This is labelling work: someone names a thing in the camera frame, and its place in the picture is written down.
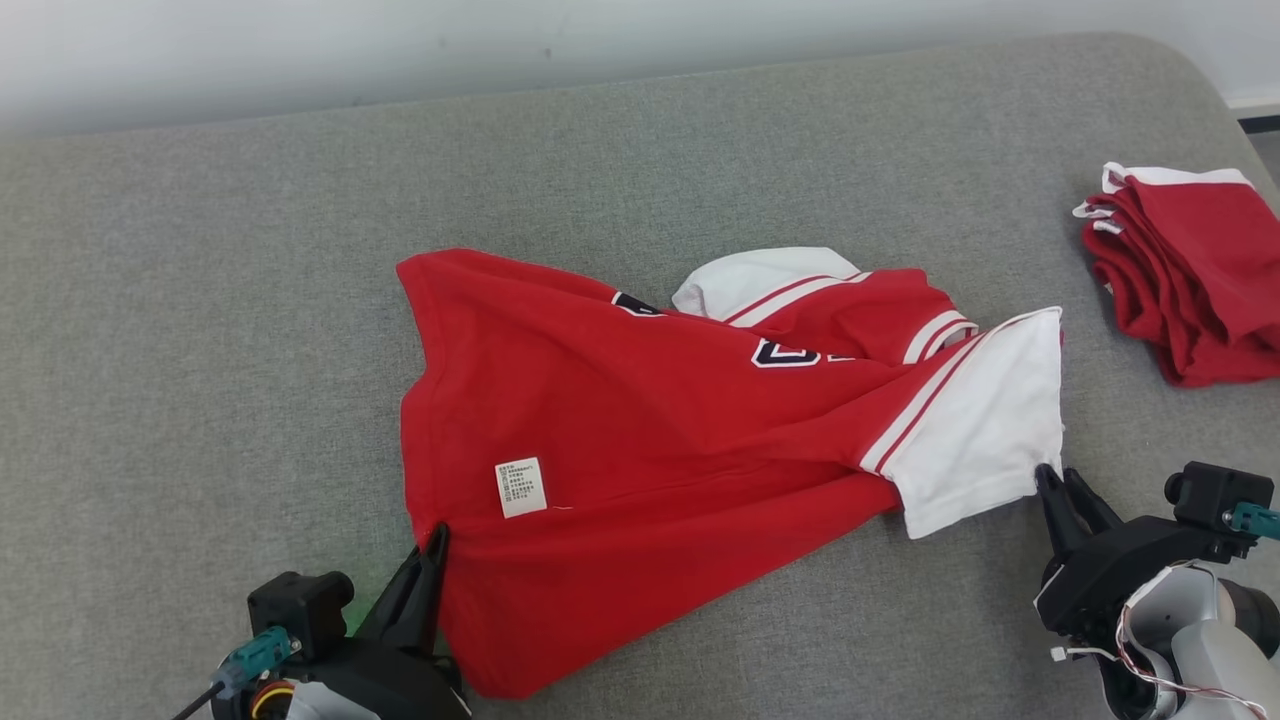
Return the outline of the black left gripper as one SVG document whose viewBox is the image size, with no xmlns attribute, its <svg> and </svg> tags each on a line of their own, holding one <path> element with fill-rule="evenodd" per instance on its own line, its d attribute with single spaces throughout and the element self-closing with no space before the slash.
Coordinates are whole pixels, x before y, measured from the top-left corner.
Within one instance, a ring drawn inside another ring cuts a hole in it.
<svg viewBox="0 0 1280 720">
<path fill-rule="evenodd" d="M 471 717 L 429 661 L 407 655 L 434 655 L 449 546 L 440 521 L 379 594 L 360 624 L 362 639 L 344 638 L 300 669 L 302 719 Z"/>
</svg>

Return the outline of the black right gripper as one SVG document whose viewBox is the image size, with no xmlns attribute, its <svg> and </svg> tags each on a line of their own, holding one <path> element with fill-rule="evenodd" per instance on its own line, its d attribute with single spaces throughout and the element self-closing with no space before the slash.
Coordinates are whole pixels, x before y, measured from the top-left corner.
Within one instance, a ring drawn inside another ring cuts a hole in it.
<svg viewBox="0 0 1280 720">
<path fill-rule="evenodd" d="M 1052 465 L 1041 464 L 1036 488 L 1053 548 L 1036 611 L 1057 635 L 1092 638 L 1115 626 L 1117 607 L 1167 566 L 1231 560 L 1231 541 L 1224 534 L 1155 516 L 1123 523 L 1075 468 L 1061 478 Z M 1076 516 L 1098 534 L 1087 534 Z"/>
</svg>

